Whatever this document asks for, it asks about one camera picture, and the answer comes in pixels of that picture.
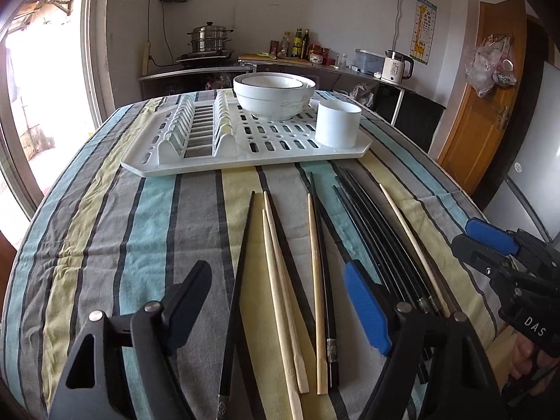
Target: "striped tablecloth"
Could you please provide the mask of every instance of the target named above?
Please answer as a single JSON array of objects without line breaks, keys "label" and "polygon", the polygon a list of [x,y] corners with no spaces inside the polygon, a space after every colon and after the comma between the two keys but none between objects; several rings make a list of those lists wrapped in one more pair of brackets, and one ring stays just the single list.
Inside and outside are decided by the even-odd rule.
[{"label": "striped tablecloth", "polygon": [[[197,100],[213,97],[212,91],[195,94]],[[12,271],[0,344],[2,377],[33,415],[46,417],[69,346],[89,312],[132,313],[181,282],[198,259],[212,266],[212,289],[173,365],[196,417],[215,415],[229,300],[249,195],[255,190],[230,412],[232,418],[290,418],[265,259],[261,192],[270,190],[282,227],[289,294],[313,392],[315,325],[306,203],[307,178],[313,172],[333,284],[341,385],[329,396],[302,395],[303,414],[307,420],[357,418],[384,358],[368,345],[344,288],[342,267],[351,259],[360,259],[378,278],[332,189],[340,167],[352,170],[397,226],[372,177],[388,189],[429,255],[450,309],[460,308],[469,316],[485,346],[492,342],[503,325],[498,299],[487,279],[453,258],[449,248],[467,219],[480,212],[393,127],[364,110],[362,127],[373,143],[360,160],[143,179],[123,169],[121,156],[142,125],[159,106],[177,100],[150,99],[115,111],[77,153],[33,218]],[[124,359],[138,418],[149,418],[130,350]],[[417,386],[416,405],[421,397]]]}]

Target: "white cup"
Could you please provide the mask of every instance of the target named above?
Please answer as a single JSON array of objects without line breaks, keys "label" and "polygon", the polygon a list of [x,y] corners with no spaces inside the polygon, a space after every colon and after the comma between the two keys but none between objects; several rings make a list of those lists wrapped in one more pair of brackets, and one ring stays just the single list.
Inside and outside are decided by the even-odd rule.
[{"label": "white cup", "polygon": [[322,100],[318,107],[315,140],[332,148],[354,147],[362,109],[338,99]]}]

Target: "wooden door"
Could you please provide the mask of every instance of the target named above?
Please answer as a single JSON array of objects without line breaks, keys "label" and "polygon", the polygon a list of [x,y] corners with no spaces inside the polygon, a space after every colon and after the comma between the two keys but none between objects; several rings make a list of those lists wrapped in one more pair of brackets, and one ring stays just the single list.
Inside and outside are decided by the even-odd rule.
[{"label": "wooden door", "polygon": [[437,160],[469,195],[490,165],[515,104],[527,42],[525,0],[481,2],[477,46],[489,35],[513,35],[510,59],[517,83],[507,89],[495,86],[484,98],[479,98],[467,85],[457,118]]}]

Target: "white kettle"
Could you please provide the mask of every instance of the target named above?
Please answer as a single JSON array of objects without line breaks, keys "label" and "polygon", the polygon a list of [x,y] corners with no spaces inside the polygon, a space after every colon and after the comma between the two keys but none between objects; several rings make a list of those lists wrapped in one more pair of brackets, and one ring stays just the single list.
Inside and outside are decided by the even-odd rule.
[{"label": "white kettle", "polygon": [[[414,69],[414,60],[407,55],[400,54],[394,50],[387,50],[385,52],[387,58],[383,64],[383,72],[381,73],[382,80],[394,84],[400,84],[405,79],[412,77],[412,70]],[[404,75],[405,64],[408,63],[408,74]]]}]

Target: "white refrigerator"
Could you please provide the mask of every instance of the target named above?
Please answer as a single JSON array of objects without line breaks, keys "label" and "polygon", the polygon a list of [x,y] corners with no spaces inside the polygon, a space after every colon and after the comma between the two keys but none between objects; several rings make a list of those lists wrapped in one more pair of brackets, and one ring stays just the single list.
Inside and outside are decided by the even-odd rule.
[{"label": "white refrigerator", "polygon": [[560,70],[545,63],[542,79],[525,140],[484,215],[560,249]]}]

